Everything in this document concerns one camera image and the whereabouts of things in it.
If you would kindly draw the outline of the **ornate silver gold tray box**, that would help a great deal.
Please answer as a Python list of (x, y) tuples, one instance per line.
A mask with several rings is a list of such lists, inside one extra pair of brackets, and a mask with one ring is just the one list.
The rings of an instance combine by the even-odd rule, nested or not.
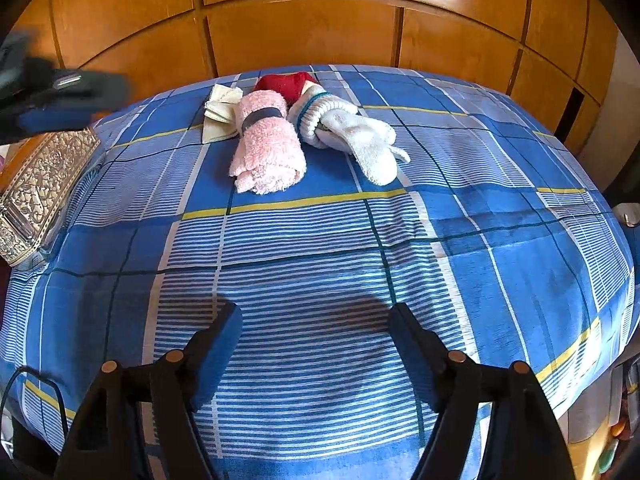
[(78, 179), (100, 148), (93, 128), (34, 136), (1, 170), (1, 258), (12, 268), (49, 257)]

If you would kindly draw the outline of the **cream cloth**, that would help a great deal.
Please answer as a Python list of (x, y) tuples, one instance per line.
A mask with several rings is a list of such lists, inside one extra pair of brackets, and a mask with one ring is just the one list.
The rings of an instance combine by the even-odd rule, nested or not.
[(213, 85), (204, 104), (203, 144), (228, 140), (238, 134), (235, 109), (242, 97), (241, 88)]

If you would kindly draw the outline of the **pink fuzzy towel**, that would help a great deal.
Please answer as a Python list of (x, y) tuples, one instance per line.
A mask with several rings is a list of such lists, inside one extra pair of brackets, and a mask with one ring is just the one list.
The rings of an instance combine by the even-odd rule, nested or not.
[(229, 168), (235, 191), (265, 195), (296, 185), (307, 164), (288, 106), (280, 93), (255, 90), (235, 107), (240, 136)]

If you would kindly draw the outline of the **red fuzzy sock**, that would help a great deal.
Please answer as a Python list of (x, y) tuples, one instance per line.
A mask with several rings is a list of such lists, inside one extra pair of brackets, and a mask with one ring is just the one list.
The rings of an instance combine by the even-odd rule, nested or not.
[(306, 72), (267, 74), (258, 79), (254, 85), (254, 90), (277, 92), (283, 96), (286, 105), (291, 107), (312, 84), (318, 84), (318, 81), (314, 76)]

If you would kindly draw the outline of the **white knit mitten socks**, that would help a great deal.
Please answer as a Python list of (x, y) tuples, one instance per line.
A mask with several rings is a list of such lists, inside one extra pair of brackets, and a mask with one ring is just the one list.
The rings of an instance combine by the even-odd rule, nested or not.
[(410, 162), (409, 154), (395, 145), (396, 131), (387, 122), (362, 116), (358, 107), (320, 84), (307, 81), (288, 111), (288, 121), (303, 142), (325, 150), (352, 155), (364, 176), (378, 186), (398, 176), (398, 164)]

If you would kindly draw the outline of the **blue plaid bed sheet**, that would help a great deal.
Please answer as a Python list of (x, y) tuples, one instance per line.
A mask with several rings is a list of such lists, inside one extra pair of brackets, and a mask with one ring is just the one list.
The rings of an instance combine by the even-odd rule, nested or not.
[(314, 76), (395, 129), (410, 162), (393, 183), (306, 146), (299, 183), (239, 194), (236, 141), (201, 141), (209, 82), (96, 124), (99, 155), (53, 256), (13, 271), (1, 325), (10, 411), (51, 448), (104, 361), (180, 348), (225, 301), (242, 336), (195, 420), (226, 479), (410, 476), (435, 416), (386, 330), (398, 302), (476, 362), (527, 362), (556, 414), (630, 343), (638, 257), (533, 116), (415, 70)]

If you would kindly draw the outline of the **wooden wardrobe wall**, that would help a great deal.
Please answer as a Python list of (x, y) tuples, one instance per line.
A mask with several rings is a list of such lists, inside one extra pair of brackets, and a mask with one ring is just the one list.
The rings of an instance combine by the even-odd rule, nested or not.
[(599, 0), (2, 0), (61, 67), (126, 75), (132, 95), (281, 66), (363, 63), (501, 91), (573, 153), (610, 88), (618, 30)]

